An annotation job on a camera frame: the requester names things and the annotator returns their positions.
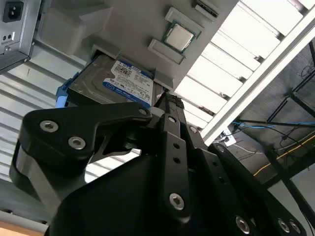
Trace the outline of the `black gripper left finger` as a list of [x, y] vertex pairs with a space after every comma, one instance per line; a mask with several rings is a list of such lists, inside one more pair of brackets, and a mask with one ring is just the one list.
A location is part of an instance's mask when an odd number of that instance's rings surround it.
[[55, 217], [71, 193], [144, 155], [187, 155], [169, 95], [136, 102], [32, 111], [22, 120], [10, 176]]

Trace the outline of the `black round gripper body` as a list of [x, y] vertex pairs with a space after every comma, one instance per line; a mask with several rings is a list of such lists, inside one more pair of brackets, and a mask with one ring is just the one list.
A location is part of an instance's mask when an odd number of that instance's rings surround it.
[[215, 236], [189, 154], [139, 156], [71, 193], [49, 236]]

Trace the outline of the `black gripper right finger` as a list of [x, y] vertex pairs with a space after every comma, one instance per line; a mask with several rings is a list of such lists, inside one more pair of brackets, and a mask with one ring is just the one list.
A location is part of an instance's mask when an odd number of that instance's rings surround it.
[[221, 144], [209, 147], [187, 124], [180, 98], [169, 95], [180, 125], [206, 224], [217, 236], [305, 236], [303, 225]]

